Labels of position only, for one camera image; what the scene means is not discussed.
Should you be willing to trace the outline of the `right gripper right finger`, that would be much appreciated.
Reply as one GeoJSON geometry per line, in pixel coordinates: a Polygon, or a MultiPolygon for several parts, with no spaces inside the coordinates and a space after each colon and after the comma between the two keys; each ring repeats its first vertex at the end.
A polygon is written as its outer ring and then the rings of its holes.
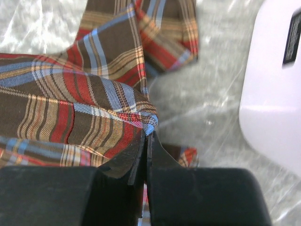
{"type": "Polygon", "coordinates": [[[153,226],[270,226],[261,188],[242,168],[185,168],[148,138],[147,194],[153,226]]]}

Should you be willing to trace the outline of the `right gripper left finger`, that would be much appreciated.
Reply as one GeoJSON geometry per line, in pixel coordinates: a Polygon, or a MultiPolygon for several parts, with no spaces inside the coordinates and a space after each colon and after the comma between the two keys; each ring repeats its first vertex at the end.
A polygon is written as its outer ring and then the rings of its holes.
{"type": "Polygon", "coordinates": [[[145,133],[100,167],[6,166],[3,226],[135,226],[142,216],[145,133]]]}

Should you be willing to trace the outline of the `red brown plaid shirt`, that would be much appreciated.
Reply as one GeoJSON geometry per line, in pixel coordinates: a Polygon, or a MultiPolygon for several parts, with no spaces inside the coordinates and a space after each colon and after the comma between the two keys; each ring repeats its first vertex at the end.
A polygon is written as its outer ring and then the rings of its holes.
{"type": "MultiPolygon", "coordinates": [[[[158,125],[147,75],[198,57],[193,0],[90,0],[75,42],[53,55],[0,56],[0,170],[100,167],[158,125]]],[[[196,150],[162,147],[189,168],[196,150]]]]}

